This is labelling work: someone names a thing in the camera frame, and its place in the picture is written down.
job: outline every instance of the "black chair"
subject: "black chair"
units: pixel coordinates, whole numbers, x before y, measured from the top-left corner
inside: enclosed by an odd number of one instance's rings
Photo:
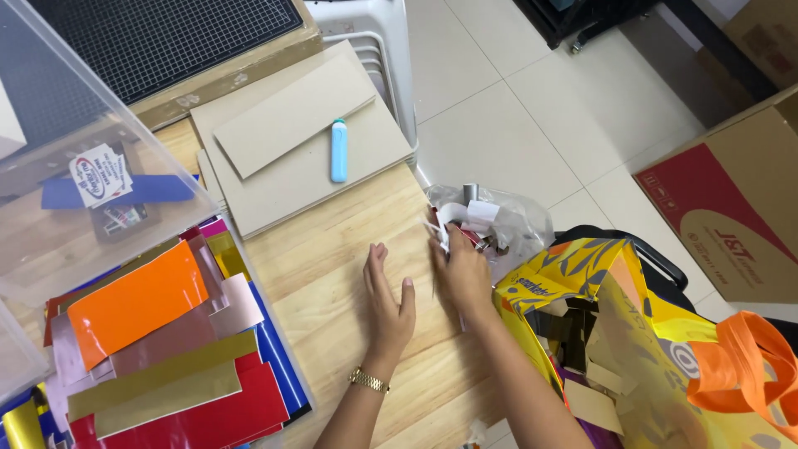
[[[565,232],[555,232],[553,244],[566,243],[581,238],[631,239],[638,255],[641,256],[640,264],[643,268],[643,277],[646,278],[646,286],[649,290],[673,305],[696,313],[695,306],[687,299],[684,293],[685,288],[687,288],[687,276],[685,273],[640,237],[616,229],[601,229],[588,224],[581,224]],[[775,318],[765,317],[765,319],[781,332],[792,351],[798,353],[798,349],[796,349],[798,348],[798,324]]]

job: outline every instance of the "human hand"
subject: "human hand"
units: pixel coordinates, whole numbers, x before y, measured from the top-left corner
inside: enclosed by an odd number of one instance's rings
[[[447,224],[449,262],[436,238],[429,240],[433,263],[444,293],[469,324],[496,314],[491,302],[493,287],[488,261],[454,224]]]
[[[382,243],[371,244],[369,257],[363,267],[363,280],[373,321],[369,353],[398,363],[416,327],[416,290],[413,281],[406,277],[401,285],[401,304],[397,304],[383,271],[387,256],[388,249]]]

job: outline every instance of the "clear plastic bag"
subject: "clear plastic bag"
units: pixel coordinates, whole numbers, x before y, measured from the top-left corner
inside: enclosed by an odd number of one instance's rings
[[[464,203],[463,189],[431,185],[425,189],[429,202],[440,208],[448,203]],[[491,269],[491,282],[496,285],[507,273],[543,251],[554,242],[551,215],[536,201],[500,190],[480,187],[479,201],[500,207],[490,233],[500,248],[508,247],[503,256],[486,250]]]

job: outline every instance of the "orange bag handle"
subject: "orange bag handle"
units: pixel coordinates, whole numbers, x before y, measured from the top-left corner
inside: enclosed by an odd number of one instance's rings
[[[691,404],[720,413],[755,411],[798,443],[798,359],[772,324],[756,313],[741,311],[717,324],[717,343],[691,341],[690,345],[700,376],[687,386]],[[764,381],[763,360],[777,380]],[[779,401],[786,426],[779,425],[768,409],[774,401]]]

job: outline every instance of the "wooden desk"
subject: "wooden desk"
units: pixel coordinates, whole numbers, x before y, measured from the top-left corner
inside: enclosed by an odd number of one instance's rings
[[[200,148],[190,119],[156,133],[189,172]],[[390,249],[385,274],[401,297],[416,286],[416,331],[391,380],[372,447],[453,449],[474,419],[500,419],[492,381],[472,336],[433,290],[427,232],[418,223],[427,199],[400,164],[247,240],[244,248],[310,385],[314,411],[280,432],[288,448],[309,448],[347,388],[368,343],[362,267],[369,243]],[[8,303],[41,347],[41,310]]]

